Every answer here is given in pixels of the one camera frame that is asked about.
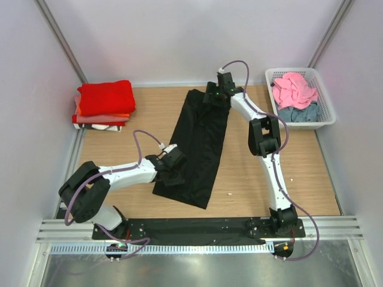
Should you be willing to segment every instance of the black pants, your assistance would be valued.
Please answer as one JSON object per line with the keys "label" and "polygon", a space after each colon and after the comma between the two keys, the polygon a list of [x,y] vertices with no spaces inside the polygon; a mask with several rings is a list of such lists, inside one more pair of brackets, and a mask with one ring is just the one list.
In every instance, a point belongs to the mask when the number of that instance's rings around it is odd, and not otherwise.
{"label": "black pants", "polygon": [[205,93],[187,93],[170,144],[186,155],[184,184],[154,186],[153,194],[206,209],[220,165],[229,109],[203,103]]}

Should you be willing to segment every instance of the wooden tabletop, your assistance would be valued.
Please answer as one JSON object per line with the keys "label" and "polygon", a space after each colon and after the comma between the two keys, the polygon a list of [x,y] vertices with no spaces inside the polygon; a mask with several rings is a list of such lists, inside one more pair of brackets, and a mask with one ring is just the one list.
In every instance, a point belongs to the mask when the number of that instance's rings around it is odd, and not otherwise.
{"label": "wooden tabletop", "polygon": [[[190,87],[135,88],[136,112],[122,132],[88,130],[80,164],[98,166],[137,161],[132,136],[135,129],[154,134],[168,144]],[[271,111],[265,86],[248,87],[249,97]],[[247,146],[248,123],[230,111],[221,163],[206,210],[152,194],[154,184],[138,184],[113,191],[105,202],[117,206],[127,218],[193,218],[268,216],[269,192],[262,167]],[[152,138],[139,135],[142,154],[158,154]],[[291,198],[311,215],[339,215],[335,195],[312,130],[291,130],[281,153],[281,166]]]}

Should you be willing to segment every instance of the gray cloth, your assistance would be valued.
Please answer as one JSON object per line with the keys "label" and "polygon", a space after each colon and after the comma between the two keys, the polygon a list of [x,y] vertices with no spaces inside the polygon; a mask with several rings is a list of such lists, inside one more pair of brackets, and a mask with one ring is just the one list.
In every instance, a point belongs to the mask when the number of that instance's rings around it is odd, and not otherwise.
{"label": "gray cloth", "polygon": [[316,122],[317,117],[322,114],[321,108],[317,102],[311,104],[305,109],[297,109],[292,106],[278,111],[278,115],[288,123],[307,123]]}

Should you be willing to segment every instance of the gray floor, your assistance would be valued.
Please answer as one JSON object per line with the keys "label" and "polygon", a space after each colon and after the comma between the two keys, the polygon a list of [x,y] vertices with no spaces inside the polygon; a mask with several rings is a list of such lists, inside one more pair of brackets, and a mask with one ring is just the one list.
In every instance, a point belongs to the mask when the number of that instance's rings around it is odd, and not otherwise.
{"label": "gray floor", "polygon": [[[313,245],[296,242],[293,256]],[[313,256],[299,262],[270,254],[146,255],[120,263],[100,255],[51,255],[44,282],[46,287],[362,287],[347,241],[321,242]]]}

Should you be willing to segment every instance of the plastic basket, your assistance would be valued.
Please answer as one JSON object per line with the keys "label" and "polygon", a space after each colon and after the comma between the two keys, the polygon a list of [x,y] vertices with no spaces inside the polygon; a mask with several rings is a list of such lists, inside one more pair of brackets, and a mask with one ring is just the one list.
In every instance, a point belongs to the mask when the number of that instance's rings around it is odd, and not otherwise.
{"label": "plastic basket", "polygon": [[273,106],[273,113],[278,115],[276,110],[275,101],[273,98],[273,92],[271,83],[274,82],[276,78],[282,78],[287,72],[295,72],[301,74],[310,88],[316,88],[318,91],[318,104],[322,110],[322,113],[318,116],[318,121],[310,123],[287,123],[287,126],[291,129],[312,129],[316,130],[322,126],[335,123],[335,113],[334,109],[330,103],[329,95],[327,94],[326,88],[323,85],[323,82],[319,76],[319,73],[312,68],[275,68],[268,69],[265,72],[266,82],[268,84],[269,96],[271,99],[271,104]]}

